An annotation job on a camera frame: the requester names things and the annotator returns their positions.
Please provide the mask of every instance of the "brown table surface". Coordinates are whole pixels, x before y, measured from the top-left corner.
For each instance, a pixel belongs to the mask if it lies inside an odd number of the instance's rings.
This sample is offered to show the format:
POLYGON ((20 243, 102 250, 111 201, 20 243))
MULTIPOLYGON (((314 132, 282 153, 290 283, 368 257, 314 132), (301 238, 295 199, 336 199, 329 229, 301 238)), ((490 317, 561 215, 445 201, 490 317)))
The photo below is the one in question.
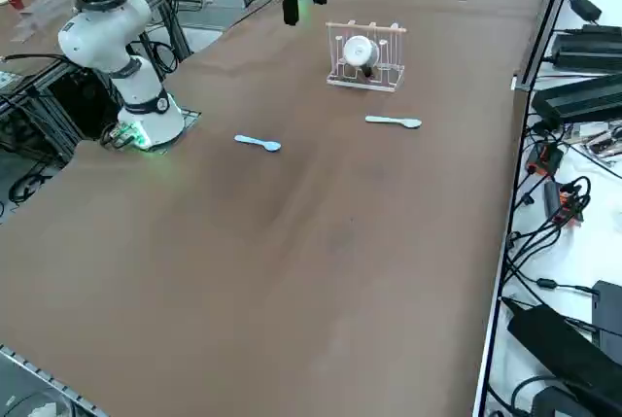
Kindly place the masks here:
MULTIPOLYGON (((22 0, 26 8, 35 1, 22 0)), ((16 26, 21 22, 19 12, 9 4, 0 7, 0 55, 34 52, 60 53, 57 42, 58 31, 70 17, 71 5, 67 7, 64 14, 59 14, 58 17, 52 20, 45 29, 37 31, 33 36, 21 43, 12 41, 17 35, 16 26)), ((33 75, 51 62, 51 60, 41 58, 12 60, 11 62, 0 64, 0 70, 21 75, 33 75)))
POLYGON ((1 340, 115 417, 470 415, 538 3, 245 20, 167 83, 203 113, 169 154, 83 144, 2 227, 1 340), (351 18, 408 28, 398 92, 326 84, 351 18))

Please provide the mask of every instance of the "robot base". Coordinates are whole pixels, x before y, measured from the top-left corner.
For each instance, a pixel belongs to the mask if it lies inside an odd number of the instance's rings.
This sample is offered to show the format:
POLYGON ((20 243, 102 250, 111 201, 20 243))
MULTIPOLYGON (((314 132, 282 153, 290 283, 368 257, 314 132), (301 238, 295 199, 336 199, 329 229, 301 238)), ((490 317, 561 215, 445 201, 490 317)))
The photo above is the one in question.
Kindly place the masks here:
POLYGON ((133 145, 140 150, 163 145, 179 137, 184 131, 184 115, 169 94, 170 107, 164 114, 132 114, 125 109, 119 112, 119 122, 130 126, 135 132, 133 145))

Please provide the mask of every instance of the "spoon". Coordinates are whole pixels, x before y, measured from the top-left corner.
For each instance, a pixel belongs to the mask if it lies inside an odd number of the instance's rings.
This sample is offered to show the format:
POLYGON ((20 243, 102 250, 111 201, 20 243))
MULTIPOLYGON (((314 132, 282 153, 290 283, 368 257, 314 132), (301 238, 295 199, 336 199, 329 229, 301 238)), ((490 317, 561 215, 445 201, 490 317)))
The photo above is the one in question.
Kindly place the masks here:
POLYGON ((279 142, 264 142, 263 140, 247 137, 246 135, 236 135, 235 141, 240 143, 250 143, 251 145, 260 145, 271 153, 281 150, 281 144, 279 142))
POLYGON ((367 116, 365 118, 367 122, 377 123, 399 123, 406 128, 419 128, 422 122, 418 119, 396 119, 396 118, 383 118, 381 116, 367 116))

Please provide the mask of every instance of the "power adapter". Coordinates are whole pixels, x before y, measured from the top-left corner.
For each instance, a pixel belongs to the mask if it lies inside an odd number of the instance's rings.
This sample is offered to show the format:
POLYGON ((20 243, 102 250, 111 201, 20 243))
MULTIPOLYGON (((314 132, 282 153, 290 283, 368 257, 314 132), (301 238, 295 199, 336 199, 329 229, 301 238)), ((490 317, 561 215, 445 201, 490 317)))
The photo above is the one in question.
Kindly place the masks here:
POLYGON ((552 143, 536 143, 527 157, 525 167, 531 174, 554 176, 560 167, 564 152, 552 143))
POLYGON ((569 0, 572 11, 585 21, 595 22, 603 13, 590 0, 569 0))

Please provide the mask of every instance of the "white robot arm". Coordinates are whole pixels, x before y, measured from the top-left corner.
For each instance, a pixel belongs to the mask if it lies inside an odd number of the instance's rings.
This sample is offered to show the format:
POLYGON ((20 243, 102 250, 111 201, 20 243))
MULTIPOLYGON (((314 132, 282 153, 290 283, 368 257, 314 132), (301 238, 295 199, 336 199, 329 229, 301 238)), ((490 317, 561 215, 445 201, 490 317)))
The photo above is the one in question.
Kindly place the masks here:
POLYGON ((78 0, 80 12, 58 33, 58 43, 77 64, 108 74, 125 107, 119 121, 141 132, 135 144, 142 149, 177 138, 184 117, 159 81, 152 64, 125 47, 136 40, 151 20, 145 0, 78 0))

